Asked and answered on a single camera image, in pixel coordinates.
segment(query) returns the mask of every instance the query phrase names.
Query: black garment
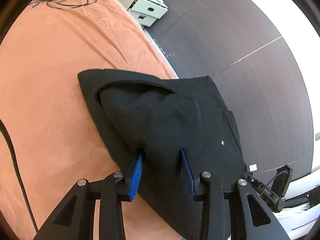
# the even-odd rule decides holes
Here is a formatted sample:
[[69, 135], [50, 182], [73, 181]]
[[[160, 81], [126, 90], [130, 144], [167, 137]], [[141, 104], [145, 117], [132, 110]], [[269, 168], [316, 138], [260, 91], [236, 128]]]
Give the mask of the black garment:
[[135, 148], [143, 148], [139, 193], [184, 238], [198, 239], [202, 203], [183, 189], [181, 148], [188, 147], [199, 174], [218, 174], [225, 192], [246, 170], [236, 121], [211, 78], [161, 80], [107, 69], [78, 78], [112, 158], [123, 167]]

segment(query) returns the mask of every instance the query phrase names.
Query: floor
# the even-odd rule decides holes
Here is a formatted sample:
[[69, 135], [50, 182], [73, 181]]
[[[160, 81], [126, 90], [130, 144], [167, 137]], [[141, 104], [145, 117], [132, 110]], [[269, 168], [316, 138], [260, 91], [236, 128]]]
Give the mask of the floor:
[[172, 72], [176, 75], [176, 78], [178, 78], [178, 75], [176, 74], [176, 72], [172, 68], [171, 64], [167, 60], [167, 57], [164, 55], [164, 52], [161, 50], [161, 48], [156, 44], [156, 42], [153, 40], [153, 38], [150, 36], [150, 34], [145, 29], [144, 29], [144, 33], [147, 35], [147, 37], [151, 41], [152, 45], [156, 48], [156, 50], [159, 52], [159, 54], [163, 57], [164, 61], [167, 63], [169, 68], [171, 68]]
[[147, 31], [179, 78], [209, 75], [233, 111], [247, 165], [268, 182], [282, 165], [311, 172], [313, 123], [284, 37], [251, 0], [165, 0]]

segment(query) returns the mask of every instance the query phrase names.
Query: white storage drawer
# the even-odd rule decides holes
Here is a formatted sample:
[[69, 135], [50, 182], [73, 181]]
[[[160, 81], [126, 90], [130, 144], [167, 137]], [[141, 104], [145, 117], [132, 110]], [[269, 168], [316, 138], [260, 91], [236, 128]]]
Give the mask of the white storage drawer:
[[133, 11], [141, 12], [160, 19], [168, 10], [148, 0], [138, 0], [133, 7]]
[[128, 12], [140, 23], [141, 25], [145, 25], [150, 27], [157, 18], [152, 17], [148, 14], [144, 14], [141, 12], [133, 11], [132, 9], [129, 9]]

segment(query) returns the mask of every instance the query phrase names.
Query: black fabric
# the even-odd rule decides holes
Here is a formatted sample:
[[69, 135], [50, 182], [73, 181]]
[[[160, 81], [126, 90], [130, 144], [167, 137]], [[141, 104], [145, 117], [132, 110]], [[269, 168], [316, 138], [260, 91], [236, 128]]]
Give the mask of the black fabric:
[[183, 189], [181, 148], [188, 147], [199, 174], [218, 174], [225, 192], [246, 170], [236, 121], [211, 78], [161, 80], [94, 69], [78, 79], [112, 158], [123, 167], [135, 148], [143, 148], [139, 193], [184, 238], [198, 239], [202, 203]]

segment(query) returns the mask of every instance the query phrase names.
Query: orange bed sheet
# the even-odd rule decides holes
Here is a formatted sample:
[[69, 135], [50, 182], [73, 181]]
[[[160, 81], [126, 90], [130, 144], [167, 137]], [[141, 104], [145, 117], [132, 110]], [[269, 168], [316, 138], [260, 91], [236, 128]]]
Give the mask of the orange bed sheet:
[[[28, 6], [1, 44], [0, 59], [0, 118], [38, 228], [78, 179], [95, 181], [118, 170], [87, 110], [77, 74], [111, 68], [175, 78], [117, 0], [76, 9]], [[0, 210], [20, 240], [31, 240], [35, 230], [2, 137], [0, 163]], [[123, 203], [123, 215], [127, 240], [181, 238], [139, 195]]]

